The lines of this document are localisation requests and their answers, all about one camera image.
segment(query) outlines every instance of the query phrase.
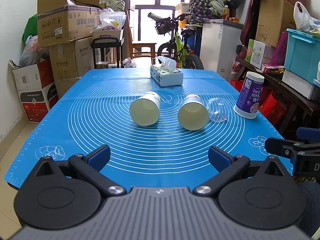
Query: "gray gripper base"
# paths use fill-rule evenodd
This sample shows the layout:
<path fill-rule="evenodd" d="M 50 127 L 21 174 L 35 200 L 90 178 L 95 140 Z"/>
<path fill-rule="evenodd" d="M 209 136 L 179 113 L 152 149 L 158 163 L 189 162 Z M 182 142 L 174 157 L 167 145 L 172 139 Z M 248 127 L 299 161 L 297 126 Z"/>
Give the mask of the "gray gripper base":
<path fill-rule="evenodd" d="M 134 187 L 125 196 L 109 198 L 99 213 L 79 226 L 59 231 L 24 227 L 11 239 L 307 240 L 309 238 L 295 226 L 277 231 L 245 228 L 223 215 L 211 198 L 193 195 L 186 187 L 161 189 Z"/>

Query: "bicycle wheel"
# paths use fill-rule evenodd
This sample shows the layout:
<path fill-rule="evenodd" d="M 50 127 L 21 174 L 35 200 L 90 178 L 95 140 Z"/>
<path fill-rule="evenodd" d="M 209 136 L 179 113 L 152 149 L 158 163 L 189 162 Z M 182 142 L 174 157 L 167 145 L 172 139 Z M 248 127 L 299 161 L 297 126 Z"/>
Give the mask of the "bicycle wheel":
<path fill-rule="evenodd" d="M 188 69 L 204 69 L 201 59 L 195 54 L 186 56 L 185 67 Z"/>
<path fill-rule="evenodd" d="M 169 46 L 169 43 L 164 43 L 160 45 L 157 56 L 165 56 L 165 57 L 175 59 L 177 54 L 177 45 L 176 44 L 172 45 L 173 49 L 172 49 L 171 55 L 169 55 L 168 46 Z"/>

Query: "floor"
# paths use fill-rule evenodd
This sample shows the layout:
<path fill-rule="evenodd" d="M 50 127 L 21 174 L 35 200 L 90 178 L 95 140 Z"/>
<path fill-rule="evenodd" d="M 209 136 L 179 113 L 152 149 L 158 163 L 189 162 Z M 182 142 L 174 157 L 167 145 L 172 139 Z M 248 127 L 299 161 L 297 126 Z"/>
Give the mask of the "floor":
<path fill-rule="evenodd" d="M 36 126 L 36 123 L 28 123 L 0 162 L 0 237 L 2 237 L 2 239 L 8 239 L 21 228 L 19 220 L 13 210 L 13 200 L 17 191 L 11 188 L 7 182 L 4 181 L 3 177 L 17 153 L 22 148 L 25 140 Z"/>

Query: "bicycle tire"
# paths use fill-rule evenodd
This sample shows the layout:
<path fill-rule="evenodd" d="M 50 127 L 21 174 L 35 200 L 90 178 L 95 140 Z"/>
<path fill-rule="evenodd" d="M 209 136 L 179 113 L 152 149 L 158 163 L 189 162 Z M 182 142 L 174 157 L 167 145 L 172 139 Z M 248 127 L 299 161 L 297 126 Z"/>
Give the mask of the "bicycle tire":
<path fill-rule="evenodd" d="M 201 59 L 195 54 L 190 54 L 186 56 L 185 68 L 202 70 L 204 69 Z"/>
<path fill-rule="evenodd" d="M 159 57 L 159 56 L 162 56 L 162 52 L 163 52 L 163 50 L 164 49 L 167 49 L 168 50 L 168 45 L 169 45 L 169 43 L 164 43 L 164 44 L 161 44 L 160 45 L 160 47 L 159 47 L 159 49 L 158 49 L 158 52 L 157 52 L 157 56 Z M 173 57 L 172 56 L 169 56 L 169 54 L 166 56 L 165 55 L 165 57 L 169 57 L 169 58 L 172 58 L 172 59 L 175 59 L 176 58 L 176 55 L 177 55 L 177 45 L 175 44 L 174 45 L 174 48 L 173 48 Z"/>

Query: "blue silicone mat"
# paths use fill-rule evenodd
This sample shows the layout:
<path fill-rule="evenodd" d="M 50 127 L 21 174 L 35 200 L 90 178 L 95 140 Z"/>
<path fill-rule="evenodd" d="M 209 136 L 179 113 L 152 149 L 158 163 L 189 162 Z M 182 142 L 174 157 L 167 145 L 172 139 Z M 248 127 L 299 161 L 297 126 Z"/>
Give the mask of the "blue silicone mat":
<path fill-rule="evenodd" d="M 149 69 L 105 69 L 86 73 L 52 108 L 11 164 L 4 179 L 21 187 L 39 158 L 50 155 L 67 160 L 108 144 L 111 159 L 101 173 L 126 187 L 195 186 L 217 171 L 208 161 L 211 145 L 231 155 L 244 154 L 265 160 L 264 141 L 281 136 L 258 112 L 253 120 L 233 111 L 227 121 L 208 122 L 199 131 L 183 129 L 178 110 L 188 94 L 225 98 L 235 105 L 239 93 L 213 71 L 182 70 L 183 85 L 160 87 Z M 161 97 L 159 121 L 149 127 L 136 125 L 130 103 L 147 91 Z M 288 159 L 281 159 L 291 172 Z"/>

